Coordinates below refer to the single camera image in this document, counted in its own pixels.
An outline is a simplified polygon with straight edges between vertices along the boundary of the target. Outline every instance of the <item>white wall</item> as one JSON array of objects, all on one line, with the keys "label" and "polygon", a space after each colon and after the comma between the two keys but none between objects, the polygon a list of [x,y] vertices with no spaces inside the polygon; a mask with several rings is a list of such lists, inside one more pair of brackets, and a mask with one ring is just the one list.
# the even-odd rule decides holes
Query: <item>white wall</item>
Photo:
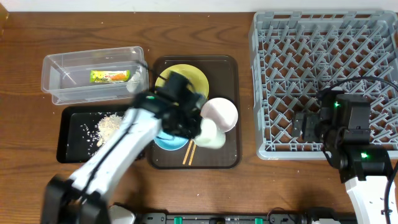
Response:
[{"label": "white wall", "polygon": [[398,0],[0,0],[10,12],[254,12],[289,9],[384,9],[398,12]]}]

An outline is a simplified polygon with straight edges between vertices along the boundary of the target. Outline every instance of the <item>yellow plate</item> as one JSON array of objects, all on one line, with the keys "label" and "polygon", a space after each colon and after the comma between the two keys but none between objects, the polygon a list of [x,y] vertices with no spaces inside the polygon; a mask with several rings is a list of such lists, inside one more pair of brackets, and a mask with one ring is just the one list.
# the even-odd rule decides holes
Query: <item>yellow plate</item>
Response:
[{"label": "yellow plate", "polygon": [[[167,79],[171,71],[175,71],[183,75],[192,83],[197,93],[201,93],[205,96],[205,98],[207,98],[207,96],[209,95],[209,82],[206,78],[206,75],[201,70],[192,65],[179,64],[166,68],[166,70],[164,70],[160,74],[160,76]],[[164,82],[165,81],[163,79],[157,78],[155,86],[162,87],[164,85]]]}]

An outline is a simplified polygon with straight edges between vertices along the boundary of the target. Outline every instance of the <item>white cup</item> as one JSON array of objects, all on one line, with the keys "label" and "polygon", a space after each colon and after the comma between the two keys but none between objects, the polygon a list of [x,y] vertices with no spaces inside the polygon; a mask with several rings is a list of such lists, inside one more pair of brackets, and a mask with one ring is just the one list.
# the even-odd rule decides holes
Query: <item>white cup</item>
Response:
[{"label": "white cup", "polygon": [[199,147],[219,149],[225,144],[225,133],[211,119],[203,118],[200,123],[201,133],[193,141]]},{"label": "white cup", "polygon": [[213,98],[207,101],[200,115],[212,119],[222,132],[233,129],[238,121],[238,110],[235,105],[225,98]]}]

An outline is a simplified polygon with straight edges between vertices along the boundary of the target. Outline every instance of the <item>gray dish rack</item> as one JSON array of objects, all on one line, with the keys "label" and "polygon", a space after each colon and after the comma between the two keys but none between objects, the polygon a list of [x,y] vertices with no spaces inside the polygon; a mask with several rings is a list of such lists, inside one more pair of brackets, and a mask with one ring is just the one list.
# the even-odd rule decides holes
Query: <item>gray dish rack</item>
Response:
[{"label": "gray dish rack", "polygon": [[[322,144],[292,137],[294,112],[318,111],[316,92],[346,78],[398,84],[397,21],[391,11],[257,12],[249,33],[257,155],[325,159]],[[371,141],[398,158],[398,93],[366,80],[341,88],[371,100]]]}]

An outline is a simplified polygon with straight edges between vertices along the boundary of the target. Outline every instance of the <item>black tray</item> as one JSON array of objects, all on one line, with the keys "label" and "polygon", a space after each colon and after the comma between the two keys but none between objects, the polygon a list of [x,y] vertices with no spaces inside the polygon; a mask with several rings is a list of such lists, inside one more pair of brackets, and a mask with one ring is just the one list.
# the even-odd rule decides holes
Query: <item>black tray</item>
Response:
[{"label": "black tray", "polygon": [[58,138],[57,160],[61,163],[86,162],[99,147],[91,141],[87,130],[94,133],[95,126],[106,115],[123,116],[128,105],[70,106],[62,111]]},{"label": "black tray", "polygon": [[[223,97],[231,100],[239,113],[238,66],[234,58],[225,55],[211,56],[163,56],[155,63],[158,74],[176,64],[189,64],[199,68],[209,81],[209,99]],[[241,159],[240,118],[232,130],[226,133],[226,142],[221,149],[196,147],[192,163],[189,164],[193,143],[176,151],[166,151],[153,142],[147,147],[147,159],[158,169],[228,169],[236,166]]]}]

